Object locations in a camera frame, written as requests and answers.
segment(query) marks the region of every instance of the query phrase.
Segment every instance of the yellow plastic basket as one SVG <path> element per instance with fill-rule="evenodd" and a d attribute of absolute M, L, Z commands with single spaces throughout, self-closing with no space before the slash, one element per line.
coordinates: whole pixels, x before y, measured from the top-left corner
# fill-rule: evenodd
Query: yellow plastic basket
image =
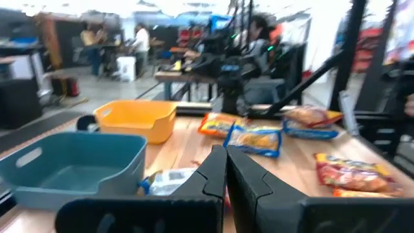
<path fill-rule="evenodd" d="M 174 102 L 116 100 L 94 111 L 101 132 L 142 135 L 149 144 L 165 142 L 173 133 Z"/>

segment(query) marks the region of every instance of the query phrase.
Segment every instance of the black metal frame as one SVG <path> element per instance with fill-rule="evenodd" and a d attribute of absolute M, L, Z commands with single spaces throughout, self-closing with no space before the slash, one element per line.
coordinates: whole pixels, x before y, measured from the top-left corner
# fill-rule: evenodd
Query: black metal frame
<path fill-rule="evenodd" d="M 347 24 L 347 31 L 345 34 L 345 41 L 343 43 L 342 51 L 329 58 L 325 64 L 320 67 L 308 80 L 302 82 L 298 85 L 295 89 L 293 89 L 287 97 L 282 99 L 282 101 L 278 104 L 275 104 L 266 110 L 266 114 L 261 114 L 260 111 L 256 111 L 250 115 L 250 118 L 264 118 L 264 119 L 271 119 L 271 120 L 279 120 L 281 118 L 281 111 L 283 110 L 282 107 L 289 104 L 289 102 L 295 97 L 297 97 L 304 89 L 306 89 L 309 85 L 315 82 L 320 76 L 322 76 L 325 72 L 333 67 L 338 68 L 338 74 L 336 76 L 334 89 L 332 92 L 332 100 L 331 100 L 331 109 L 332 110 L 339 110 L 338 105 L 338 94 L 340 91 L 346 89 L 346 85 L 349 79 L 349 75 L 351 73 L 351 67 L 353 64 L 353 58 L 355 54 L 356 48 L 356 41 L 358 38 L 359 28 L 362 22 L 362 16 L 364 14 L 364 8 L 366 6 L 367 0 L 354 0 L 353 7 L 351 9 L 351 15 L 349 17 L 349 21 Z M 211 111 L 210 107 L 206 107 L 204 104 L 201 106 L 179 106 L 177 108 L 177 115 L 179 116 L 191 116 L 191 117 L 202 117 L 205 113 Z M 378 124 L 401 124 L 401 122 L 396 122 L 393 120 L 391 116 L 388 115 L 379 115 L 376 113 L 355 113 L 357 122 L 364 124 L 364 122 L 368 122 L 367 125 L 372 125 L 373 122 Z M 384 153 L 384 150 L 380 150 L 378 147 L 374 146 L 372 143 L 367 142 L 366 139 L 359 138 L 360 141 L 366 144 L 368 147 L 372 148 L 372 150 L 376 151 L 379 155 Z M 395 145 L 391 145 L 390 148 L 387 149 L 387 152 L 392 152 L 395 148 Z M 385 158 L 395 164 L 393 160 L 392 153 L 388 153 Z M 0 199 L 0 214 L 4 214 L 9 211 L 13 206 L 15 206 L 15 201 L 10 194 L 5 194 Z"/>

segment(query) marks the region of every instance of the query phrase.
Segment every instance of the blue snack bag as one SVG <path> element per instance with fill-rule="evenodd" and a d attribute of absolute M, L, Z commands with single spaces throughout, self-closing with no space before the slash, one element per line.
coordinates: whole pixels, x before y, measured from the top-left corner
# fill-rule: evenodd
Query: blue snack bag
<path fill-rule="evenodd" d="M 233 124 L 223 146 L 233 145 L 245 153 L 255 153 L 267 157 L 279 157 L 282 138 L 280 130 L 268 127 L 244 127 Z"/>
<path fill-rule="evenodd" d="M 302 126 L 300 123 L 284 118 L 282 121 L 283 132 L 291 137 L 312 140 L 330 140 L 338 136 L 336 130 L 331 127 L 311 129 Z"/>

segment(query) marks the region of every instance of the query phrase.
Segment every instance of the teal plastic basket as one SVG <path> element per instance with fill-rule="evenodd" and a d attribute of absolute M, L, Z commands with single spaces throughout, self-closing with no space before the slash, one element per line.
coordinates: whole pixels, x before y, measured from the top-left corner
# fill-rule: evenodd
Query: teal plastic basket
<path fill-rule="evenodd" d="M 0 160 L 0 176 L 25 208 L 59 210 L 79 198 L 135 195 L 146 144 L 136 135 L 58 133 Z"/>

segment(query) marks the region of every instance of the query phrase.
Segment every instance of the wooden table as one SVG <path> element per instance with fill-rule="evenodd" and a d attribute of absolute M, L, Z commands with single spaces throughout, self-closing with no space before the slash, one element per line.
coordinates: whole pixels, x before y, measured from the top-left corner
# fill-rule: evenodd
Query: wooden table
<path fill-rule="evenodd" d="M 221 139 L 198 134 L 197 128 L 200 122 L 200 118 L 180 117 L 167 142 L 158 146 L 149 145 L 146 152 L 146 175 L 160 169 L 193 166 L 192 160 L 203 161 L 210 153 L 212 145 L 223 143 Z M 256 120 L 255 123 L 268 126 L 278 125 L 277 122 L 262 120 Z M 318 184 L 313 153 L 326 152 L 338 157 L 376 162 L 384 165 L 393 174 L 395 180 L 404 187 L 406 196 L 414 197 L 413 180 L 364 146 L 359 140 L 352 138 L 342 129 L 339 130 L 340 135 L 330 142 L 283 136 L 281 155 L 278 159 L 258 155 L 251 155 L 251 158 L 286 183 L 314 197 L 331 197 L 332 193 L 329 188 Z M 55 213 L 52 212 L 23 210 L 15 207 L 0 218 L 1 230 L 7 233 L 51 233 L 54 232 L 54 216 Z M 224 232 L 235 232 L 231 214 L 224 219 Z"/>
<path fill-rule="evenodd" d="M 208 83 L 208 100 L 211 100 L 213 87 L 216 81 L 213 78 L 203 77 L 191 73 L 181 73 L 180 71 L 159 71 L 155 73 L 155 79 L 164 84 L 164 99 L 171 100 L 171 86 L 174 82 L 179 83 Z"/>

